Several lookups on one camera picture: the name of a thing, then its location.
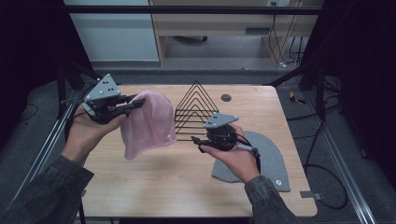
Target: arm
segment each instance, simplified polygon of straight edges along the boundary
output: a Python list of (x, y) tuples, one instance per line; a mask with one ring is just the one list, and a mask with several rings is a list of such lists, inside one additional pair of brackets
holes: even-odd
[[(241, 127), (230, 125), (238, 134), (243, 135)], [(213, 147), (201, 149), (224, 162), (245, 184), (247, 197), (253, 207), (254, 223), (298, 223), (297, 217), (285, 205), (271, 180), (260, 175), (255, 159), (249, 151), (239, 147), (230, 151), (220, 151)]]
[[(76, 114), (83, 113), (80, 107)], [(71, 223), (81, 201), (81, 192), (93, 173), (80, 165), (108, 133), (120, 127), (121, 115), (107, 125), (90, 120), (86, 114), (75, 117), (61, 156), (22, 190), (0, 223)]]

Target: triangular wire rack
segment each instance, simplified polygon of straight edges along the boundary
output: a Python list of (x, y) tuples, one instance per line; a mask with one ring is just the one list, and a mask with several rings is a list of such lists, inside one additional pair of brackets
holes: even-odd
[(219, 113), (213, 100), (198, 81), (195, 81), (175, 109), (178, 141), (191, 141), (192, 135), (206, 133), (202, 126), (213, 113)]

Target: forearm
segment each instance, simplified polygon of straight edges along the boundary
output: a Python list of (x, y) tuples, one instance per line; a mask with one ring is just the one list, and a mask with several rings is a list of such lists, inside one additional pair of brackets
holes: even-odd
[(60, 156), (0, 217), (2, 223), (71, 223), (93, 173)]
[(258, 176), (246, 183), (245, 191), (253, 207), (254, 223), (298, 223), (270, 179)]

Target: white wall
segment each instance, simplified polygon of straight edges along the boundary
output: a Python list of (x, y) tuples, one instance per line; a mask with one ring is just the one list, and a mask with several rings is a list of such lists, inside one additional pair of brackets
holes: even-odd
[[(147, 6), (147, 0), (64, 0), (66, 5)], [(71, 14), (92, 62), (158, 62), (149, 14)]]

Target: pink fabric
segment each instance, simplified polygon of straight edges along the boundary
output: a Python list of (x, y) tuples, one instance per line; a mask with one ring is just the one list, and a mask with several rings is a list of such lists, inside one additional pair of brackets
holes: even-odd
[(155, 91), (143, 91), (134, 100), (146, 98), (141, 108), (133, 109), (121, 126), (125, 159), (132, 160), (155, 147), (167, 147), (177, 140), (171, 102)]

